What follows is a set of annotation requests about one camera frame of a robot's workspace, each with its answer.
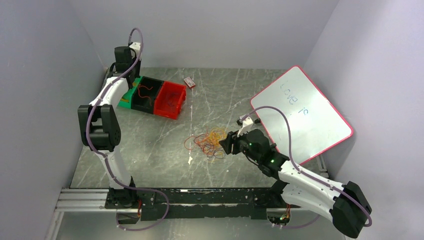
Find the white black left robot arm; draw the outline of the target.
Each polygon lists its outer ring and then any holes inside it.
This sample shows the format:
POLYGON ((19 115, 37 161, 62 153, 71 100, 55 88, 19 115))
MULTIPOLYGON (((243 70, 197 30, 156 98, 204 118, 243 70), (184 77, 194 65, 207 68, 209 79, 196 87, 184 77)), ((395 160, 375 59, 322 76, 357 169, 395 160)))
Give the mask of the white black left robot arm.
POLYGON ((132 208, 139 194, 120 152, 122 133, 115 109, 139 76, 142 44, 116 47, 114 55, 100 93, 89 104, 80 105, 77 115, 82 143, 100 159, 109 180, 106 207, 132 208))

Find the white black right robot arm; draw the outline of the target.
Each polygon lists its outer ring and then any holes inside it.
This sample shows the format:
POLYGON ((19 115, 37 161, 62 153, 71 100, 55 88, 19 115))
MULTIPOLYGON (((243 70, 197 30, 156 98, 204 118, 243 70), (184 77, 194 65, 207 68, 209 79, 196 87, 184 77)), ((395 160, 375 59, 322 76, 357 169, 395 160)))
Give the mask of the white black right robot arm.
POLYGON ((219 144, 227 155, 245 155, 264 175, 282 184, 270 193, 275 207, 287 203, 314 212, 352 239, 372 225, 372 208, 358 184, 337 182, 292 163, 262 131, 242 135, 230 131, 219 144))

